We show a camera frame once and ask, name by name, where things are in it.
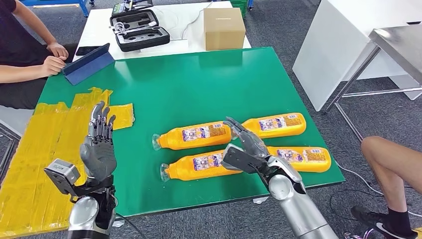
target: green table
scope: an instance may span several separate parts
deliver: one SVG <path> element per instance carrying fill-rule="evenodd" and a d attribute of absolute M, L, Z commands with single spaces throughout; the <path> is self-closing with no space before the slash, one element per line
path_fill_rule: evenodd
<path fill-rule="evenodd" d="M 40 102 L 71 105 L 91 87 L 113 90 L 111 105 L 133 103 L 133 127 L 114 133 L 117 212 L 124 216 L 217 204 L 268 195 L 258 175 L 246 173 L 195 181 L 160 179 L 161 163 L 225 145 L 154 151 L 151 136 L 180 126 L 300 112 L 307 121 L 298 136 L 265 139 L 268 146 L 326 144 L 272 48 L 202 52 L 119 60 L 77 86 L 62 76 L 48 79 Z M 333 162 L 325 173 L 302 173 L 307 187 L 344 181 Z"/>

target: open case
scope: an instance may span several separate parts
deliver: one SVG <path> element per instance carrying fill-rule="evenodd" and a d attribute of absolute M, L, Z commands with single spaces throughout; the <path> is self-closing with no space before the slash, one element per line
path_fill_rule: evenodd
<path fill-rule="evenodd" d="M 170 42 L 170 34 L 162 27 L 155 13 L 150 9 L 130 10 L 113 14 L 111 25 L 121 22 L 123 31 L 116 31 L 116 41 L 123 52 L 139 50 Z"/>

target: bottle label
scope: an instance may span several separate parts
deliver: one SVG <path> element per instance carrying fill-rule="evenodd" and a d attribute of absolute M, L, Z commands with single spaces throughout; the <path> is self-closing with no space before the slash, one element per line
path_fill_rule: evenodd
<path fill-rule="evenodd" d="M 196 171 L 204 170 L 207 168 L 221 166 L 221 161 L 223 159 L 223 153 L 216 153 L 211 155 L 206 155 L 202 157 L 194 158 L 194 168 Z"/>
<path fill-rule="evenodd" d="M 303 161 L 302 155 L 290 149 L 277 149 L 277 154 L 289 163 Z"/>
<path fill-rule="evenodd" d="M 303 161 L 321 163 L 326 161 L 324 152 L 318 148 L 305 149 L 302 154 L 290 149 L 277 149 L 277 154 L 289 163 Z"/>
<path fill-rule="evenodd" d="M 182 131 L 183 141 L 192 141 L 200 138 L 209 138 L 225 134 L 222 123 L 211 124 L 195 128 L 187 128 Z"/>
<path fill-rule="evenodd" d="M 301 120 L 295 114 L 271 119 L 263 119 L 259 121 L 259 125 L 261 126 L 262 131 L 272 130 L 275 128 L 285 128 L 300 124 Z"/>

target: yellow tape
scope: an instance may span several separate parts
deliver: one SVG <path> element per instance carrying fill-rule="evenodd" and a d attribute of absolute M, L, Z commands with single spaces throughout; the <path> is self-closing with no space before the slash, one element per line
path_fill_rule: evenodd
<path fill-rule="evenodd" d="M 124 106 L 110 106 L 109 116 L 116 115 L 116 120 L 113 124 L 113 129 L 121 129 L 132 127 L 135 118 L 133 117 L 133 104 L 127 104 Z"/>
<path fill-rule="evenodd" d="M 14 238 L 68 227 L 73 204 L 46 176 L 43 169 L 60 158 L 76 165 L 85 182 L 86 174 L 79 157 L 79 146 L 88 132 L 92 108 L 99 101 L 109 103 L 112 91 L 91 88 L 76 94 L 70 109 L 63 102 L 40 103 L 10 163 L 0 189 L 0 237 Z M 122 125 L 132 118 L 132 105 L 113 107 Z"/>

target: cardboard box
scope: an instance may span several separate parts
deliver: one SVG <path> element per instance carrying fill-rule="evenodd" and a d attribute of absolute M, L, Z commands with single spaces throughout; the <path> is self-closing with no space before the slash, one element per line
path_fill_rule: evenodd
<path fill-rule="evenodd" d="M 239 8 L 205 8 L 205 50 L 243 48 L 245 25 Z"/>

